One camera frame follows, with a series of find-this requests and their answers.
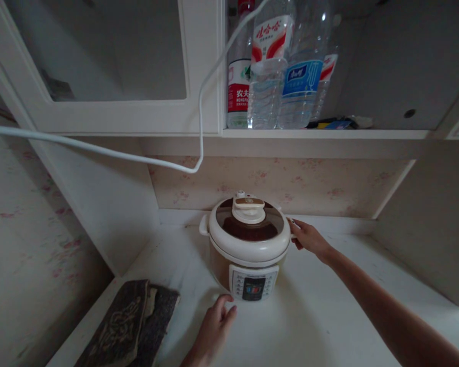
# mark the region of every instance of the cloth mat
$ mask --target cloth mat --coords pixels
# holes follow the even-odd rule
[[[148,280],[126,282],[75,367],[152,366],[179,299]]]

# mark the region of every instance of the digital display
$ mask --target digital display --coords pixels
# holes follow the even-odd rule
[[[245,278],[243,285],[243,299],[245,301],[260,301],[262,299],[265,278]]]

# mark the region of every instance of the glass cabinet door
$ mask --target glass cabinet door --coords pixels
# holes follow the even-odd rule
[[[55,101],[185,99],[177,0],[5,0]]]
[[[38,130],[197,134],[202,81],[225,44],[214,0],[0,0],[0,83]],[[202,96],[206,134],[224,118],[224,68]]]

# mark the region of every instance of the bottle cap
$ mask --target bottle cap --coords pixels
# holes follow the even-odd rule
[[[255,9],[255,0],[238,0],[238,15]]]

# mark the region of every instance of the white power cord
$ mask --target white power cord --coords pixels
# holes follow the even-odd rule
[[[147,164],[153,164],[157,166],[163,166],[163,167],[168,167],[168,168],[173,168],[178,171],[186,172],[186,173],[196,173],[199,170],[200,165],[202,164],[202,160],[204,159],[204,144],[202,142],[202,91],[204,87],[206,86],[207,82],[209,79],[212,77],[216,69],[219,67],[219,64],[224,60],[224,56],[228,53],[231,45],[236,39],[236,36],[241,32],[243,27],[246,26],[246,24],[251,21],[253,18],[255,18],[263,9],[263,7],[269,2],[269,0],[263,0],[262,3],[254,10],[252,11],[248,16],[245,17],[245,19],[237,26],[235,31],[233,32],[232,36],[230,37],[228,43],[226,44],[226,47],[224,48],[224,51],[222,54],[219,56],[219,59],[216,61],[212,69],[209,71],[208,75],[202,82],[199,90],[199,145],[200,145],[200,156],[199,160],[197,161],[197,164],[195,165],[194,168],[188,168],[181,166],[179,164],[175,164],[172,162],[167,162],[167,161],[162,161],[158,159],[153,159],[153,158],[147,158],[143,157],[140,155],[133,155],[133,154],[127,154],[127,153],[122,153],[118,152],[116,150],[111,150],[107,148],[102,148],[98,145],[94,144],[89,144],[89,143],[84,143],[79,140],[71,139],[71,138],[66,138],[63,136],[58,136],[58,135],[53,135],[53,134],[46,134],[46,133],[39,133],[39,132],[34,132],[31,130],[24,130],[21,128],[13,128],[13,127],[2,127],[0,126],[0,135],[8,135],[8,136],[14,136],[14,137],[19,137],[19,138],[26,138],[26,139],[33,139],[33,140],[45,140],[45,141],[50,141],[54,143],[60,143],[64,145],[71,145],[76,148],[84,149],[84,150],[90,150],[95,153],[100,153],[104,155],[108,155],[114,158],[120,158],[124,159],[127,161],[133,161],[133,162],[140,162],[140,163],[147,163]]]

